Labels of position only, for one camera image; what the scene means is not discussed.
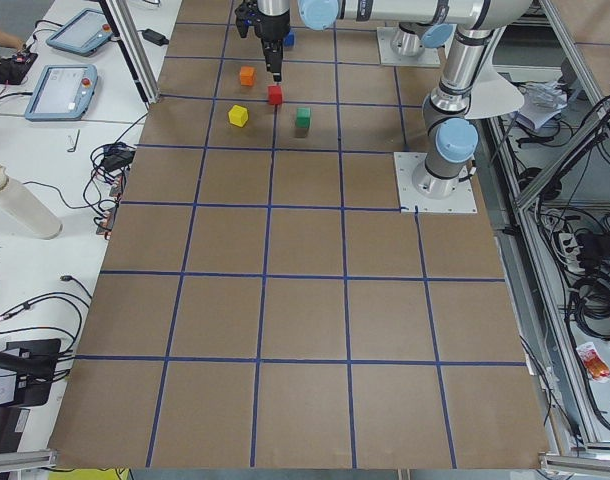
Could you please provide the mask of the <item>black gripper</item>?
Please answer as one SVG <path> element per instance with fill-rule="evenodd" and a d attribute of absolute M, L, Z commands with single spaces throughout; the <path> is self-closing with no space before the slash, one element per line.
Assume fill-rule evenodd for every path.
<path fill-rule="evenodd" d="M 282 81 L 283 43 L 289 33 L 289 13 L 271 16 L 259 13 L 257 16 L 257 36 L 263 42 L 262 50 L 266 70 L 275 82 Z"/>

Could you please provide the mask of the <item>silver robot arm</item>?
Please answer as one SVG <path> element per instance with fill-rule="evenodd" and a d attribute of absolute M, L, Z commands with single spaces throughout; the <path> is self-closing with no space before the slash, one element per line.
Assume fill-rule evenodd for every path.
<path fill-rule="evenodd" d="M 425 35 L 454 28 L 454 39 L 438 85 L 427 95 L 423 117 L 429 149 L 417 177 L 431 185 L 454 183 L 478 144 L 476 128 L 465 119 L 471 90 L 493 34 L 520 18 L 529 1 L 300 1 L 302 22 L 325 30 L 339 19 L 416 24 Z"/>
<path fill-rule="evenodd" d="M 399 22 L 390 40 L 390 48 L 403 57 L 417 57 L 425 49 L 445 45 L 455 30 L 453 24 Z"/>

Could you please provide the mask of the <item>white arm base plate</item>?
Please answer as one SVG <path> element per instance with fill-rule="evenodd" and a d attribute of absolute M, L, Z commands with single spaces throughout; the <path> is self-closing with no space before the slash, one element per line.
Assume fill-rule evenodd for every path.
<path fill-rule="evenodd" d="M 438 68 L 441 64 L 436 48 L 424 47 L 417 35 L 398 26 L 378 27 L 377 42 L 381 65 Z"/>
<path fill-rule="evenodd" d="M 473 215 L 478 213 L 466 167 L 453 179 L 433 177 L 422 152 L 395 152 L 394 165 L 402 213 Z"/>

